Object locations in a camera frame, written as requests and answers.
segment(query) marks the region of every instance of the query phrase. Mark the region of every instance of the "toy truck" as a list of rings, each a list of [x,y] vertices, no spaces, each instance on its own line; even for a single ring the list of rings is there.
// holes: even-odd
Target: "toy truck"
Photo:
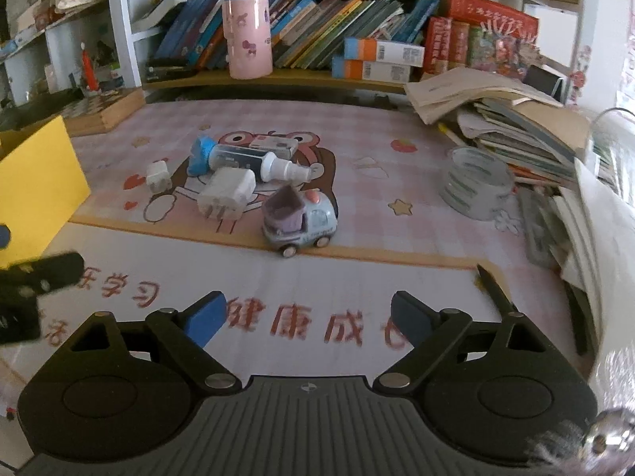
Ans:
[[[263,234],[283,257],[311,244],[326,247],[337,229],[331,201],[317,190],[298,192],[283,186],[265,201],[262,214]]]

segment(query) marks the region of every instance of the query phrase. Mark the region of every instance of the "wire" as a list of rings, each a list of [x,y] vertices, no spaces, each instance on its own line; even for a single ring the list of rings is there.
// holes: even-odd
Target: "wire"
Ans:
[[[7,468],[8,470],[10,470],[14,474],[18,472],[18,470],[15,467],[13,467],[12,465],[9,465],[6,462],[3,462],[2,460],[0,460],[0,465],[2,467],[4,467],[4,468]]]

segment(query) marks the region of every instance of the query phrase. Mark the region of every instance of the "yellow board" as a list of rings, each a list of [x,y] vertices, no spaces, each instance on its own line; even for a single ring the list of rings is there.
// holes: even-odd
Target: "yellow board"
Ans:
[[[61,117],[0,132],[0,144],[0,224],[11,233],[0,249],[2,268],[41,255],[90,188]]]

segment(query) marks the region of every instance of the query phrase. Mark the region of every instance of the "pink pencil holder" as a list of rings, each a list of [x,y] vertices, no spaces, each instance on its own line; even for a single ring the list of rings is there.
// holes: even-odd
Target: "pink pencil holder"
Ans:
[[[223,2],[223,34],[232,79],[258,79],[273,71],[269,0]]]

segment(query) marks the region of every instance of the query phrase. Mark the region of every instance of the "white shelf bracket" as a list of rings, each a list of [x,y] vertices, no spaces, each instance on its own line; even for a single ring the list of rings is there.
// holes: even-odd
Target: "white shelf bracket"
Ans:
[[[117,55],[126,87],[140,87],[141,75],[132,39],[128,0],[109,0],[112,31],[115,36]]]

